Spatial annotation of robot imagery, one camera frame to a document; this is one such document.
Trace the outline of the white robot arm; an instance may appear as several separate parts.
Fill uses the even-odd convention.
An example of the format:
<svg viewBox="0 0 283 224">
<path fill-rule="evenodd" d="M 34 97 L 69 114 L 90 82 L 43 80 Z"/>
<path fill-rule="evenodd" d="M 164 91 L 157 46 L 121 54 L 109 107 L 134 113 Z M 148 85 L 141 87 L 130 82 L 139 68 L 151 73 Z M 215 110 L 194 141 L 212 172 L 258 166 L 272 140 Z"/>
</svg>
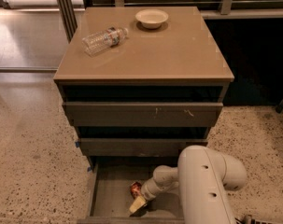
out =
<svg viewBox="0 0 283 224">
<path fill-rule="evenodd" d="M 177 166 L 160 165 L 139 189 L 131 188 L 136 214 L 159 194 L 179 188 L 185 224 L 236 224 L 227 192 L 243 188 L 244 164 L 237 158 L 203 146 L 182 150 Z"/>
</svg>

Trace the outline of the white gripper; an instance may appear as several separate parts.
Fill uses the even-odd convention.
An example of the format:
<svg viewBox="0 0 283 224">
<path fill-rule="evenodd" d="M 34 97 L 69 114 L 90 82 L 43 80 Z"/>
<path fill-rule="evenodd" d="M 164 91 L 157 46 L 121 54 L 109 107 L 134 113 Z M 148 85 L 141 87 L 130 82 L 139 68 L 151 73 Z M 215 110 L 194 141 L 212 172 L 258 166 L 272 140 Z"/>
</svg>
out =
<svg viewBox="0 0 283 224">
<path fill-rule="evenodd" d="M 148 202 L 155 199 L 158 195 L 163 192 L 163 189 L 158 186 L 153 178 L 147 180 L 141 187 L 141 194 L 143 196 L 137 196 L 132 205 L 129 208 L 129 211 L 132 215 L 136 214 L 142 208 L 144 208 Z"/>
</svg>

